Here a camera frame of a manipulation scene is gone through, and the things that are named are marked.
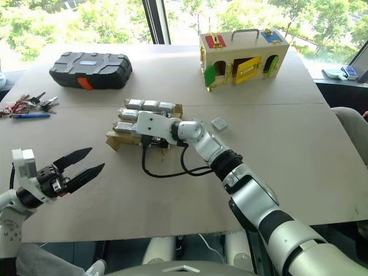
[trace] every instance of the key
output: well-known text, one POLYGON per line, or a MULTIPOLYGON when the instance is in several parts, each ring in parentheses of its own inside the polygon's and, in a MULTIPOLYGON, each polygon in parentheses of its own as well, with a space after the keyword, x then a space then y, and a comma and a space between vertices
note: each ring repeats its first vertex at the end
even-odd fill
POLYGON ((31 98, 29 101, 31 102, 31 103, 33 103, 33 104, 35 104, 35 105, 37 105, 37 104, 39 104, 41 101, 40 101, 40 98, 44 95, 44 94, 46 94, 46 92, 43 92, 43 93, 41 93, 39 96, 37 96, 37 97, 33 97, 33 98, 31 98))

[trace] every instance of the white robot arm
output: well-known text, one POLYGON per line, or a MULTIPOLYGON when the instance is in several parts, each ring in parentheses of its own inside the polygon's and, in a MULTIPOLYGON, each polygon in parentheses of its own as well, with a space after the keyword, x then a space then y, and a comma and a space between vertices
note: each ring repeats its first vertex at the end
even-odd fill
POLYGON ((75 151, 36 170, 31 149, 14 149, 10 190, 0 195, 0 275, 16 275, 16 257, 22 240, 22 224, 43 203, 73 193, 95 178, 104 164, 82 171, 75 178, 64 177, 64 169, 82 160, 92 148, 75 151), (20 187, 13 189, 16 174, 20 187))
POLYGON ((244 229, 258 231, 281 276, 368 275, 334 245, 280 207, 274 192, 200 122, 141 112, 137 133, 192 145, 231 195, 229 206, 244 229))

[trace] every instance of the table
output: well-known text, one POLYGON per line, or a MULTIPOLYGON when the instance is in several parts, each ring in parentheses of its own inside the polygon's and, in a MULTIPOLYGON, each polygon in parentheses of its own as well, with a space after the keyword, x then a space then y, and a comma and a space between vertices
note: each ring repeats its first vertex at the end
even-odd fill
MULTIPOLYGON (((155 179, 143 173, 141 148, 115 152, 105 133, 124 98, 183 104, 185 118, 210 122, 223 116, 221 139, 244 156, 276 192, 281 207, 307 224, 368 219, 368 171, 330 111, 296 52, 289 51, 275 79, 228 85, 209 93, 196 47, 59 45, 44 50, 0 106, 23 93, 59 97, 46 120, 0 120, 0 191, 7 190, 11 149, 31 148, 37 168, 83 147, 85 160, 66 170, 73 176, 105 162, 100 175, 78 192, 39 207, 24 223, 25 242, 114 240, 234 231, 241 226, 228 208, 229 195, 214 175, 155 179), (65 51, 126 53, 133 74, 121 90, 63 88, 48 75, 65 51)), ((147 167, 156 174, 180 171, 179 148, 151 149, 147 167)), ((203 161, 189 149, 189 167, 203 161)))

